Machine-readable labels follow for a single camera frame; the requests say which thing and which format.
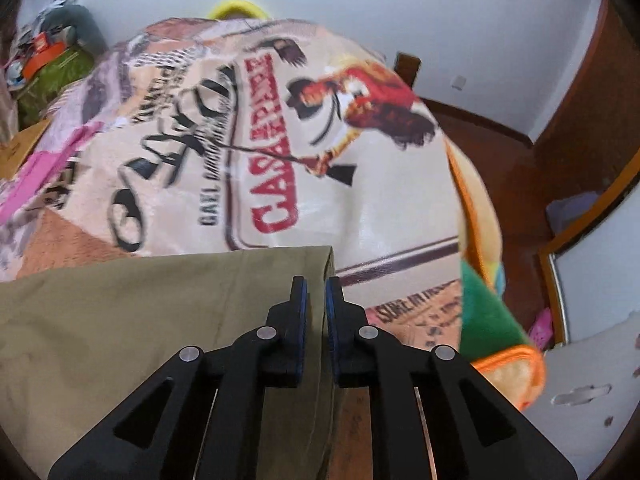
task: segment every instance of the white wall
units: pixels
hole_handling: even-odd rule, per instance
[[[30,20],[50,0],[23,0]],[[169,16],[206,16],[220,0],[80,0],[108,43]],[[274,17],[323,23],[383,52],[419,56],[417,94],[536,138],[573,79],[595,0],[252,0]],[[456,75],[463,91],[450,86]]]

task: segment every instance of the pink slipper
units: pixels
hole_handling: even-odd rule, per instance
[[[533,343],[540,349],[546,348],[554,336],[554,324],[551,317],[551,309],[546,308],[536,318],[533,326],[529,330],[529,337]]]

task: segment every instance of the olive green cloth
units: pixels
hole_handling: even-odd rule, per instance
[[[89,75],[93,67],[93,57],[80,48],[71,47],[38,70],[16,98],[20,128],[37,123],[42,111],[60,91]]]
[[[0,285],[0,426],[33,471],[53,463],[180,348],[230,345],[308,281],[303,381],[265,395],[258,478],[315,480],[334,387],[323,348],[329,247],[125,258]]]

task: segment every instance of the yellow handle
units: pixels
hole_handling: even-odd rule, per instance
[[[207,15],[210,20],[225,20],[232,14],[244,14],[248,18],[268,20],[270,16],[256,4],[246,0],[225,0]]]

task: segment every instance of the pink fabric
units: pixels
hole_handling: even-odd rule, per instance
[[[0,225],[4,225],[21,206],[36,195],[40,188],[48,184],[65,167],[69,157],[91,139],[102,126],[103,123],[95,122],[76,128],[58,153],[33,153],[20,169],[13,189],[0,206]]]
[[[529,337],[540,349],[544,350],[554,336],[554,322],[551,309],[546,308],[536,317],[536,321],[529,330]]]

